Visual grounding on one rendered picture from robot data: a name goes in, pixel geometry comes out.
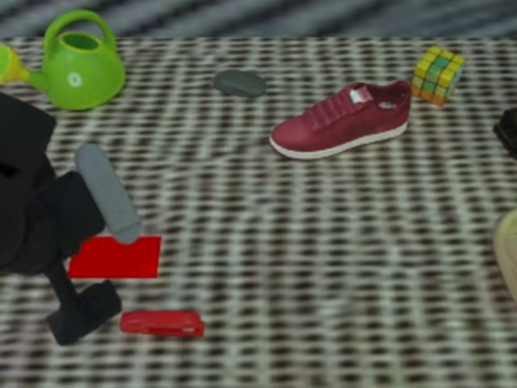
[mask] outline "red shoe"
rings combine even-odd
[[[279,124],[270,143],[288,158],[318,159],[404,133],[411,106],[411,86],[356,82]]]

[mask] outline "red rectangular block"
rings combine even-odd
[[[161,245],[160,236],[140,237],[131,245],[111,236],[94,237],[72,257],[68,274],[72,279],[156,278]]]

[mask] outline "rubik's cube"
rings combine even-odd
[[[451,97],[463,72],[465,59],[431,46],[414,68],[413,95],[441,105]]]

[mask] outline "shoelace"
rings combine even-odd
[[[315,103],[302,115],[310,130],[318,130],[332,124],[337,119],[356,112],[363,103],[371,101],[372,95],[365,86],[358,89],[345,88],[339,93]]]

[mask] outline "watering can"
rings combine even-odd
[[[89,21],[103,33],[59,32],[68,24]],[[106,21],[87,10],[67,12],[47,28],[40,71],[25,69],[17,53],[0,44],[0,83],[25,82],[43,91],[54,105],[69,110],[99,106],[115,97],[125,82],[116,38]]]

